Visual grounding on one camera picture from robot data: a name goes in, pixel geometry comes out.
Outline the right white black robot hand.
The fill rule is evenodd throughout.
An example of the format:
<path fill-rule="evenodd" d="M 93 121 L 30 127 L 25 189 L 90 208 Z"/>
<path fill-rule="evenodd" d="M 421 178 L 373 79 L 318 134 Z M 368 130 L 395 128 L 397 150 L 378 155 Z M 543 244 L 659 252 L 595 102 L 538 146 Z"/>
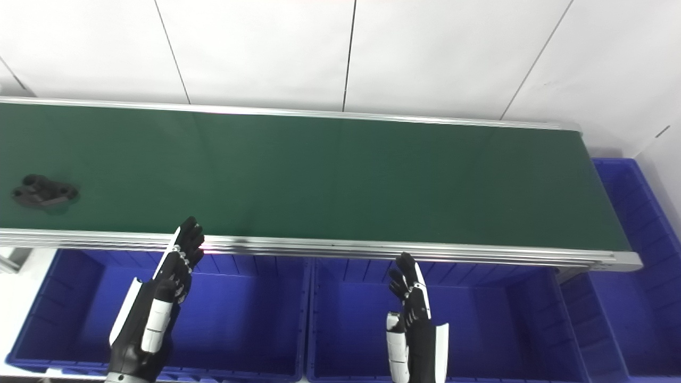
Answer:
<path fill-rule="evenodd" d="M 411 254 L 396 258 L 389 269 L 389 290 L 400 311 L 385 320 L 388 363 L 393 382 L 445 382 L 449 361 L 449 324 L 432 321 L 429 294 L 419 264 Z"/>

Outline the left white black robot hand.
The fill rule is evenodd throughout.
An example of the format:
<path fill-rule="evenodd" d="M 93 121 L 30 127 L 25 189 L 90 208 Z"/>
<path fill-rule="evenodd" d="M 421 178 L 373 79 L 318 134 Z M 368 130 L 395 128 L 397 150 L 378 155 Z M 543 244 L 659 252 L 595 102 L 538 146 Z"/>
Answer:
<path fill-rule="evenodd" d="M 168 243 L 151 279 L 133 278 L 109 335 L 107 382 L 155 382 L 173 348 L 172 331 L 204 256 L 203 228 L 188 217 Z"/>

